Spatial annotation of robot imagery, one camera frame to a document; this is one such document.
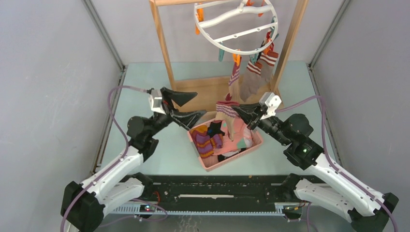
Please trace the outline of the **beige red striped sock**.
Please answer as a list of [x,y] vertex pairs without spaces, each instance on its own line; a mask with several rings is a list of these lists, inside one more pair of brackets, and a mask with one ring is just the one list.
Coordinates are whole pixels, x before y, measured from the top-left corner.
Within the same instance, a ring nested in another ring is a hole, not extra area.
[[234,63],[233,71],[228,81],[229,92],[225,96],[226,101],[240,102],[239,78],[240,78],[240,66],[238,66],[237,63]]

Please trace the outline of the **orange cuffed grey sock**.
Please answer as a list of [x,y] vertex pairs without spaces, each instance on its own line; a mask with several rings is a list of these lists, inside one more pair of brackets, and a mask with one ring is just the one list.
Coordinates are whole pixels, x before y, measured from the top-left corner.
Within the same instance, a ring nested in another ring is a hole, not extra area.
[[277,59],[279,58],[279,53],[269,50],[267,54],[262,53],[259,58],[259,63],[262,64],[261,68],[261,86],[270,82],[273,75],[273,70]]

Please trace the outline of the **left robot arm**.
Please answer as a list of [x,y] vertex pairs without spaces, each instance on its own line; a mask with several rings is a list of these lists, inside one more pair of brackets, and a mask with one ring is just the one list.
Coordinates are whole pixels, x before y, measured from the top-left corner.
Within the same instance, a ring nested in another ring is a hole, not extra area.
[[80,232],[95,231],[103,219],[114,209],[130,200],[148,201],[153,195],[150,179],[143,174],[122,179],[130,171],[142,165],[155,152],[159,140],[154,136],[172,123],[190,130],[206,114],[206,110],[181,112],[194,99],[196,92],[180,92],[163,87],[144,89],[127,86],[148,95],[151,117],[134,116],[129,119],[127,131],[123,131],[112,109],[110,117],[125,140],[125,148],[105,167],[81,183],[72,181],[64,190],[61,206],[63,217],[60,231],[66,231],[66,223]]

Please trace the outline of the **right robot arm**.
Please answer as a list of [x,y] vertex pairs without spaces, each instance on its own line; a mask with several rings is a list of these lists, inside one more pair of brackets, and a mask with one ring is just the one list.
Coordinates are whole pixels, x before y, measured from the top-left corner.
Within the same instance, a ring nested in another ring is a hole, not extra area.
[[265,117],[267,107],[258,104],[233,106],[233,109],[251,129],[259,128],[286,146],[283,153],[290,163],[332,188],[328,190],[290,174],[282,183],[281,195],[285,201],[300,199],[319,205],[344,218],[357,232],[384,230],[398,198],[372,189],[326,155],[324,148],[310,139],[313,128],[304,114],[293,114],[281,121],[276,116]]

